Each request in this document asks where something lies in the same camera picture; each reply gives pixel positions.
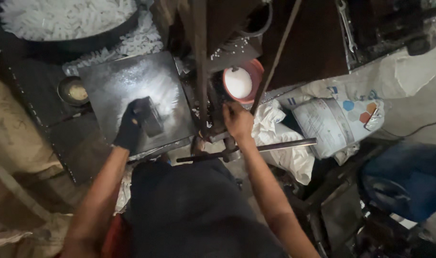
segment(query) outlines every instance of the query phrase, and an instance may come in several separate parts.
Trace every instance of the plastic bowl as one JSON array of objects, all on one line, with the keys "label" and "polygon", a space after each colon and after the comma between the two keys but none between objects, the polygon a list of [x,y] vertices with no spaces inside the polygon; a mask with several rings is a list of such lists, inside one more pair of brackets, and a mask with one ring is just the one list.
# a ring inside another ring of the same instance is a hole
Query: plastic bowl
[{"label": "plastic bowl", "polygon": [[255,102],[256,92],[258,91],[259,84],[261,83],[261,80],[262,80],[262,74],[264,73],[264,68],[262,67],[261,63],[257,59],[253,59],[253,60],[244,62],[244,63],[238,65],[237,67],[240,69],[244,69],[245,71],[247,71],[249,73],[249,76],[251,78],[251,91],[250,91],[249,95],[244,97],[244,98],[239,99],[239,98],[232,96],[231,93],[229,92],[229,89],[227,88],[226,80],[224,79],[224,76],[226,75],[226,71],[228,69],[232,69],[232,68],[224,69],[224,73],[222,74],[222,83],[224,85],[224,89],[226,90],[227,94],[237,102],[240,102],[242,104],[253,103],[253,102]]}]

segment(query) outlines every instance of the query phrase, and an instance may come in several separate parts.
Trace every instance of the cloth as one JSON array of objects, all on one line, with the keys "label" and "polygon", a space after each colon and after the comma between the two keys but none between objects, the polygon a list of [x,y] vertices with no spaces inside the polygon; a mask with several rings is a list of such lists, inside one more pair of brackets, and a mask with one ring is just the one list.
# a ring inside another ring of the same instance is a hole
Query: cloth
[{"label": "cloth", "polygon": [[218,159],[142,163],[130,190],[132,257],[288,257]]}]

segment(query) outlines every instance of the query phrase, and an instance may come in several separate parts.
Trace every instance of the white powder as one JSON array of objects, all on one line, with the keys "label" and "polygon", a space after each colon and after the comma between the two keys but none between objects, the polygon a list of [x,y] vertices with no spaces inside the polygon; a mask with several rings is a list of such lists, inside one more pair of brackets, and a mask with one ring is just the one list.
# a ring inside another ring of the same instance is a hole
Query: white powder
[{"label": "white powder", "polygon": [[252,88],[251,78],[249,73],[243,68],[233,72],[232,68],[227,69],[224,74],[227,90],[235,98],[241,99],[249,95]]}]

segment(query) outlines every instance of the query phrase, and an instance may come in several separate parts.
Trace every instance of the man's right hand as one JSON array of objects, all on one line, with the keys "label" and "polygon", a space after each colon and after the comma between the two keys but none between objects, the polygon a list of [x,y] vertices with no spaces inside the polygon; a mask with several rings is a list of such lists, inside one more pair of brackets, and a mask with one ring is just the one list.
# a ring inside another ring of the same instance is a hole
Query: man's right hand
[{"label": "man's right hand", "polygon": [[227,131],[234,137],[239,146],[254,142],[251,137],[254,117],[238,102],[227,102],[222,105],[222,114]]}]

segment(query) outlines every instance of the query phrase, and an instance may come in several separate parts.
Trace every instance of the small metal bowl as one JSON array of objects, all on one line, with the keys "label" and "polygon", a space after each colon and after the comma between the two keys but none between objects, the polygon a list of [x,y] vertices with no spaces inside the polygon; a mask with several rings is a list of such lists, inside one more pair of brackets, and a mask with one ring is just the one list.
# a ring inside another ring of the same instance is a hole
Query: small metal bowl
[{"label": "small metal bowl", "polygon": [[74,98],[71,94],[71,90],[73,88],[84,89],[83,82],[81,81],[80,77],[70,76],[60,81],[59,86],[57,86],[57,93],[65,103],[72,106],[82,106],[89,102],[89,96],[81,100]]}]

